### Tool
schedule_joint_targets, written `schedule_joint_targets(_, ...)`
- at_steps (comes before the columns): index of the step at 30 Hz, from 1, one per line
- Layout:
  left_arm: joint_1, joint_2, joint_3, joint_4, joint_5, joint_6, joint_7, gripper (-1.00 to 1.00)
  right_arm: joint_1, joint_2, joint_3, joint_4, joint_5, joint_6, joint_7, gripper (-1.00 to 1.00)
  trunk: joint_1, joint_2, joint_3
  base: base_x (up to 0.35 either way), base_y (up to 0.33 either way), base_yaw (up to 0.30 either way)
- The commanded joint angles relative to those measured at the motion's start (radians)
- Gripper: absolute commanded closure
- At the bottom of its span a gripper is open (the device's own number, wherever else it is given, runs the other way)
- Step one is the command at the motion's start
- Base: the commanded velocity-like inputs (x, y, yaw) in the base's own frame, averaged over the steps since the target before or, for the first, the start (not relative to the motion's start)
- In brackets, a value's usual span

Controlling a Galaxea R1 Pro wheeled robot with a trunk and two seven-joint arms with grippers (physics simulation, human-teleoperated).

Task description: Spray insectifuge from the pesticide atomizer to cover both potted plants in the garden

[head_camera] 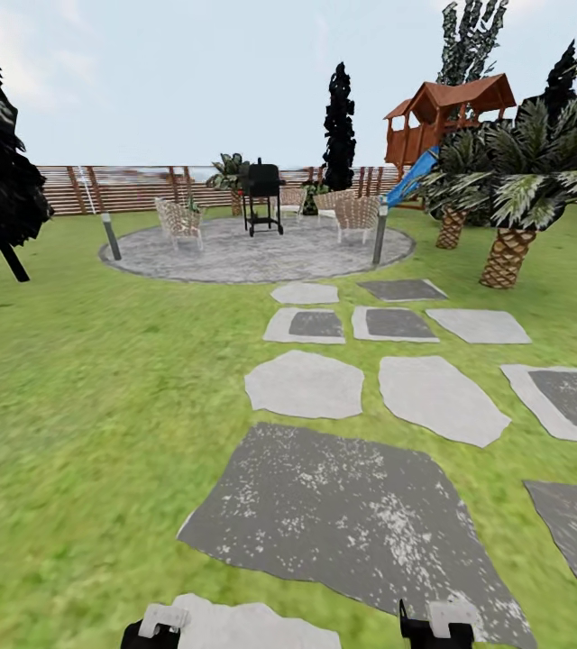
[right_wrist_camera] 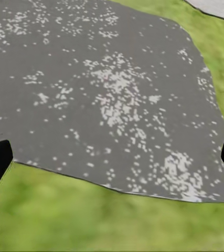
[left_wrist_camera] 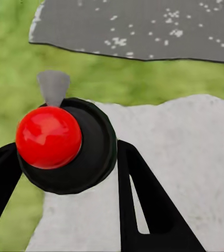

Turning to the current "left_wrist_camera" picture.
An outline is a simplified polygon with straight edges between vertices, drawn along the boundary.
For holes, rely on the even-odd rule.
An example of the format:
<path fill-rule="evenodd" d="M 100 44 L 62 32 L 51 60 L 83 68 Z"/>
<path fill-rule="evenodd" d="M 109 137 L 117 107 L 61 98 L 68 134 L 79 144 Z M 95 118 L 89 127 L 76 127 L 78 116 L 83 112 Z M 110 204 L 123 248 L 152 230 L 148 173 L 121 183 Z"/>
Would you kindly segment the insectifuge atomizer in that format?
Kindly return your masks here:
<path fill-rule="evenodd" d="M 25 115 L 17 127 L 21 170 L 41 190 L 58 195 L 103 182 L 118 166 L 118 138 L 108 114 L 86 100 L 64 98 L 69 74 L 45 70 L 36 78 L 46 105 Z"/>

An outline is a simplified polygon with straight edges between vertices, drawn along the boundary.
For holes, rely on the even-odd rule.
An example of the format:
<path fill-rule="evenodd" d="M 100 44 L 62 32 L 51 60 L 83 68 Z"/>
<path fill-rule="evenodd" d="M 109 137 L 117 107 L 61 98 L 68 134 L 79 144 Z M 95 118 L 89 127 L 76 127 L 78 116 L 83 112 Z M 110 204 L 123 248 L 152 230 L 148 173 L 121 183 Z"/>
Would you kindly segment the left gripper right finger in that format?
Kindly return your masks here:
<path fill-rule="evenodd" d="M 206 252 L 137 148 L 117 144 L 121 252 Z M 130 175 L 149 235 L 137 229 Z"/>

